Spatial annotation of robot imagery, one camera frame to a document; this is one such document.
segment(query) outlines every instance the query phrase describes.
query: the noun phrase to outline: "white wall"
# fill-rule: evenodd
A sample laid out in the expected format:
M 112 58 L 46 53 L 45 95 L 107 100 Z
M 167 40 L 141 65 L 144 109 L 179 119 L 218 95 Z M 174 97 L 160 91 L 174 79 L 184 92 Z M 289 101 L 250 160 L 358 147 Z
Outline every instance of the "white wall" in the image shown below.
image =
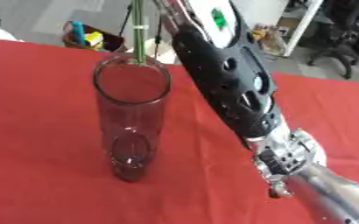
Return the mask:
M 249 28 L 260 23 L 276 25 L 285 10 L 288 0 L 232 0 L 242 13 Z

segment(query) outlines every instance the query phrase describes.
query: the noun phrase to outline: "glass rim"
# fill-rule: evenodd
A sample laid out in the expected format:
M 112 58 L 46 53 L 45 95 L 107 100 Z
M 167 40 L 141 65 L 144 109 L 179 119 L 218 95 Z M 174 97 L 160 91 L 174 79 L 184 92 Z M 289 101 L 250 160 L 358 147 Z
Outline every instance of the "glass rim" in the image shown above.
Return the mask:
M 154 59 L 150 56 L 147 56 L 147 64 L 143 65 L 143 66 L 151 67 L 153 69 L 158 70 L 157 72 L 161 73 L 161 75 L 164 76 L 166 79 L 165 88 L 157 97 L 152 98 L 149 101 L 131 102 L 131 101 L 117 100 L 116 98 L 110 96 L 109 94 L 106 94 L 106 92 L 101 88 L 101 86 L 99 84 L 99 77 L 102 74 L 101 71 L 107 64 L 109 64 L 110 62 L 112 62 L 114 60 L 119 59 L 121 57 L 121 55 L 133 56 L 133 53 L 130 53 L 130 52 L 114 53 L 113 55 L 110 55 L 110 56 L 102 59 L 101 61 L 99 61 L 98 64 L 95 66 L 94 75 L 93 75 L 94 87 L 104 98 L 106 98 L 107 100 L 109 100 L 111 102 L 114 102 L 115 104 L 122 105 L 122 106 L 137 106 L 137 105 L 153 104 L 153 103 L 160 102 L 165 98 L 165 96 L 168 95 L 168 93 L 171 90 L 171 85 L 172 85 L 171 75 L 170 75 L 169 71 L 167 70 L 167 68 L 162 63 L 160 63 L 159 61 L 157 61 L 156 59 Z

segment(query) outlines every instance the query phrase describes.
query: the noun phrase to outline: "table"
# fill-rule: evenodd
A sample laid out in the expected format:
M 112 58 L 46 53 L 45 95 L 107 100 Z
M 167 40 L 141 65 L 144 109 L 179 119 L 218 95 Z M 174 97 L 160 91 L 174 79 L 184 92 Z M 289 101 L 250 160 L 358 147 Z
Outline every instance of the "table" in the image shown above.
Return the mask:
M 269 199 L 234 134 L 184 69 L 173 84 L 147 177 L 114 178 L 100 146 L 91 71 L 104 54 L 0 41 L 0 224 L 312 223 L 295 199 Z M 359 83 L 276 74 L 289 124 L 359 182 Z

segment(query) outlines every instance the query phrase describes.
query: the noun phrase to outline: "cable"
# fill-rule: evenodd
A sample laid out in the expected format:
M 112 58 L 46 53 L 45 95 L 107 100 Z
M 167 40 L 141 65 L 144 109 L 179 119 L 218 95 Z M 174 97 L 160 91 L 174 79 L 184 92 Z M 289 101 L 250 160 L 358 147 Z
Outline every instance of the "cable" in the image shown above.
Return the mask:
M 157 36 L 155 36 L 155 59 L 158 57 L 158 49 L 160 42 L 162 41 L 162 17 L 159 17 L 159 23 L 158 23 L 158 32 Z
M 125 20 L 123 21 L 123 24 L 121 25 L 121 31 L 119 33 L 119 36 L 122 37 L 123 36 L 123 30 L 125 30 L 125 26 L 126 24 L 128 24 L 128 20 L 129 20 L 129 17 L 130 17 L 130 13 L 132 12 L 132 3 L 130 3 L 128 5 L 128 11 L 126 12 L 126 16 L 125 16 Z

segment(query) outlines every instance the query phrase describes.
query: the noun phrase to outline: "robotic hand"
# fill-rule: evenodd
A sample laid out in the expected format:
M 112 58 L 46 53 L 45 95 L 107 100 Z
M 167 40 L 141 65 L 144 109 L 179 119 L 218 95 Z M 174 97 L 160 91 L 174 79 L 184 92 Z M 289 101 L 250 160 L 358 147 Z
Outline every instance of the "robotic hand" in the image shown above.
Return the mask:
M 317 223 L 359 223 L 359 185 L 331 172 L 320 145 L 290 131 L 257 43 L 229 0 L 154 0 L 172 45 L 219 117 L 254 152 L 270 195 L 294 195 Z

